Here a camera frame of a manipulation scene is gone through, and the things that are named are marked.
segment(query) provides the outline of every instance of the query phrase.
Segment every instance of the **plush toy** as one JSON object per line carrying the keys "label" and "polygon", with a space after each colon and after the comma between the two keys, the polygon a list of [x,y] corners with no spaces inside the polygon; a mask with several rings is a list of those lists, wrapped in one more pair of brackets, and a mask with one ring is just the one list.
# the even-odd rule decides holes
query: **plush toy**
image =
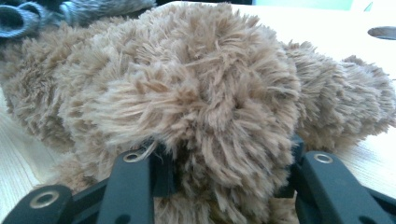
{"label": "plush toy", "polygon": [[150,139],[142,157],[164,144],[180,177],[155,199],[156,223],[296,221],[292,202],[272,199],[292,135],[308,150],[348,148],[395,125],[395,90],[372,64],[283,44],[258,22],[196,4],[64,24],[3,50],[9,112],[64,152],[49,183],[81,191]]}

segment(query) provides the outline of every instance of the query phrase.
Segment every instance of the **gray fabric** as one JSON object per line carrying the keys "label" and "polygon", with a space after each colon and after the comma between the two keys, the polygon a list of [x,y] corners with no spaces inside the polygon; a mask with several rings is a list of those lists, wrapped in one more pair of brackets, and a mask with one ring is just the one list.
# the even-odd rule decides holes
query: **gray fabric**
{"label": "gray fabric", "polygon": [[0,6],[0,37],[15,38],[37,31],[40,18],[37,14],[18,7]]}
{"label": "gray fabric", "polygon": [[22,3],[18,7],[0,6],[0,37],[17,38],[37,33],[49,24],[59,24],[60,14],[47,11],[34,2]]}
{"label": "gray fabric", "polygon": [[60,10],[68,24],[84,25],[104,16],[126,15],[155,6],[155,0],[71,0],[63,2]]}

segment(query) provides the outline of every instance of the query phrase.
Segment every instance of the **wooden surface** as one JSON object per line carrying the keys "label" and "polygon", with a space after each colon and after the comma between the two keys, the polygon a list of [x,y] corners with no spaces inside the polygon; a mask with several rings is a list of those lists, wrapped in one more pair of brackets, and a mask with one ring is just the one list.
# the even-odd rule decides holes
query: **wooden surface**
{"label": "wooden surface", "polygon": [[[311,41],[318,52],[343,59],[357,54],[384,68],[396,78],[396,41],[376,39],[367,31],[376,26],[396,25],[391,13],[363,13],[290,9],[280,7],[234,6],[243,13],[258,15],[262,23],[277,31],[278,39],[289,42]],[[359,181],[396,198],[396,129],[369,136],[358,146],[337,153]],[[33,185],[49,174],[56,154],[21,132],[6,114],[0,93],[0,220]]]}

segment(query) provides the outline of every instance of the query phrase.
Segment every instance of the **stuffed animal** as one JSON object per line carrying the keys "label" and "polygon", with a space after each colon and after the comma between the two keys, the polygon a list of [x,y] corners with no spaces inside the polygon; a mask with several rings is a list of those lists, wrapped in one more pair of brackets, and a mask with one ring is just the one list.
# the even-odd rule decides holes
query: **stuffed animal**
{"label": "stuffed animal", "polygon": [[64,153],[48,183],[81,191],[121,152],[172,153],[180,190],[155,199],[156,223],[290,223],[291,137],[348,148],[395,125],[381,68],[284,44],[227,4],[152,9],[7,45],[0,81],[9,112]]}

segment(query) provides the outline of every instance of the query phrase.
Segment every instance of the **gray knitted fabric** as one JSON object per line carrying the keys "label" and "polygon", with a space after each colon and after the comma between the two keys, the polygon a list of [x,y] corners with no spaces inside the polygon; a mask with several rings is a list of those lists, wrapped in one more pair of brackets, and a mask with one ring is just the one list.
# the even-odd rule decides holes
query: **gray knitted fabric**
{"label": "gray knitted fabric", "polygon": [[0,6],[0,37],[15,38],[35,33],[39,15],[19,7]]}
{"label": "gray knitted fabric", "polygon": [[155,7],[155,0],[71,0],[60,10],[70,25],[85,25],[104,16],[120,16]]}

